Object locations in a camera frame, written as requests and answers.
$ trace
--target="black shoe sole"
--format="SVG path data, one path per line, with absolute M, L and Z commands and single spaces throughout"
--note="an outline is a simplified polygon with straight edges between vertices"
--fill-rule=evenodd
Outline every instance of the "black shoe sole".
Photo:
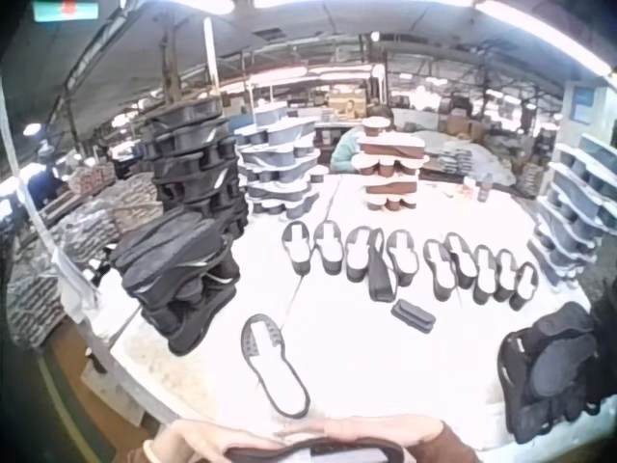
M 595 338 L 589 334 L 551 342 L 531 368 L 529 390 L 539 399 L 563 393 L 597 347 Z
M 591 333 L 593 320 L 576 302 L 567 302 L 555 313 L 537 319 L 521 337 L 525 352 L 540 353 L 554 340 L 577 338 Z

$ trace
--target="ceiling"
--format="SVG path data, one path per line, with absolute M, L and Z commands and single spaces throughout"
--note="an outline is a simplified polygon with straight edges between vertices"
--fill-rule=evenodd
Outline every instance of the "ceiling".
M 36 148 L 36 141 L 21 135 L 23 127 L 29 122 L 48 121 L 68 73 L 105 19 L 118 13 L 118 2 L 101 0 L 100 16 L 95 21 L 37 24 L 31 14 L 26 14 L 2 58 L 9 118 L 22 162 Z M 256 10 L 246 5 L 247 0 L 237 3 L 234 13 L 213 17 L 223 79 L 240 75 L 238 53 L 242 50 L 250 53 L 265 47 L 265 51 L 255 54 L 256 68 L 288 66 L 294 62 L 324 63 L 341 57 L 358 59 L 357 36 L 372 31 L 381 31 L 383 38 L 377 46 L 388 52 L 391 70 L 395 72 L 416 72 L 423 61 L 418 56 L 431 55 L 438 58 L 431 67 L 435 75 L 452 80 L 459 77 L 472 84 L 478 78 L 474 70 L 488 65 L 499 70 L 499 76 L 492 77 L 494 81 L 509 73 L 519 83 L 535 83 L 556 96 L 566 80 L 594 77 L 543 41 L 469 8 L 410 0 L 315 1 L 267 10 Z M 537 0 L 518 3 L 521 9 L 549 19 L 585 42 L 606 60 L 617 57 L 613 48 L 564 15 L 560 7 Z M 127 104 L 160 87 L 162 29 L 156 17 L 164 7 L 159 2 L 146 2 L 135 14 L 135 22 L 100 55 L 71 96 L 80 137 L 91 136 L 96 127 L 116 116 Z M 205 15 L 180 5 L 174 6 L 174 10 L 178 67 L 185 71 L 205 61 Z M 287 44 L 304 39 L 311 41 Z M 252 66 L 253 60 L 247 59 L 246 63 Z M 504 79 L 496 85 L 507 83 Z M 69 140 L 67 130 L 64 112 L 60 112 L 51 131 L 64 133 L 64 140 Z

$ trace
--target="shoe insole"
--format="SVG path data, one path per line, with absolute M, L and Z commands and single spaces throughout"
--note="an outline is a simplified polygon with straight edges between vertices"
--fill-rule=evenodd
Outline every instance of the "shoe insole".
M 452 247 L 452 253 L 456 254 L 459 258 L 459 268 L 461 273 L 469 278 L 475 278 L 478 276 L 478 269 L 475 266 L 471 253 L 463 251 L 463 245 L 461 239 L 456 234 L 450 235 L 450 246 Z
M 309 239 L 303 237 L 302 224 L 291 227 L 291 241 L 285 241 L 285 247 L 294 262 L 306 262 L 310 258 Z
M 428 255 L 430 260 L 435 263 L 435 277 L 441 286 L 446 289 L 454 289 L 456 279 L 452 273 L 452 267 L 448 260 L 443 260 L 440 245 L 428 243 Z
M 396 234 L 395 245 L 393 248 L 389 248 L 389 252 L 394 256 L 396 264 L 404 273 L 411 275 L 417 272 L 417 254 L 409 248 L 405 233 Z
M 496 271 L 491 268 L 491 258 L 488 249 L 480 248 L 478 250 L 478 267 L 480 272 L 478 275 L 478 285 L 483 292 L 494 294 L 496 287 Z
M 533 267 L 526 265 L 521 275 L 521 280 L 519 281 L 519 287 L 517 288 L 517 292 L 523 299 L 531 299 L 533 296 L 533 291 L 536 287 L 536 285 L 533 284 L 534 274 L 535 270 Z
M 508 291 L 514 291 L 517 272 L 512 270 L 512 255 L 510 253 L 501 253 L 499 264 L 501 266 L 499 284 Z
M 335 226 L 326 222 L 323 224 L 324 237 L 317 239 L 317 246 L 321 248 L 322 257 L 329 262 L 341 262 L 343 260 L 343 245 L 335 235 Z
M 347 245 L 347 265 L 355 270 L 362 270 L 368 266 L 369 236 L 369 230 L 358 230 L 356 242 Z
M 307 398 L 289 365 L 282 360 L 282 346 L 272 345 L 268 327 L 263 321 L 253 323 L 251 331 L 259 352 L 258 356 L 251 357 L 251 363 L 259 371 L 268 393 L 285 413 L 302 413 L 307 406 Z

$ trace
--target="bottle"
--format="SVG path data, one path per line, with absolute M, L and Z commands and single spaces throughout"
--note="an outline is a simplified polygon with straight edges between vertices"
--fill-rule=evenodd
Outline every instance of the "bottle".
M 485 203 L 489 199 L 491 189 L 493 189 L 493 176 L 487 174 L 484 176 L 482 183 L 480 183 L 480 191 L 478 192 L 478 201 L 480 203 Z

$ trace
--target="factory floor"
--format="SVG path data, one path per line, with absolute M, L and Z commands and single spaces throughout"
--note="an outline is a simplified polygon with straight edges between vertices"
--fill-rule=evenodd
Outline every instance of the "factory floor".
M 598 262 L 580 277 L 592 303 L 603 281 L 617 275 L 617 237 L 607 236 Z M 42 353 L 23 351 L 2 325 L 0 343 L 0 461 L 122 462 L 156 431 L 125 421 L 82 382 L 86 345 L 70 321 L 52 335 Z M 591 461 L 597 445 L 577 449 L 559 462 Z

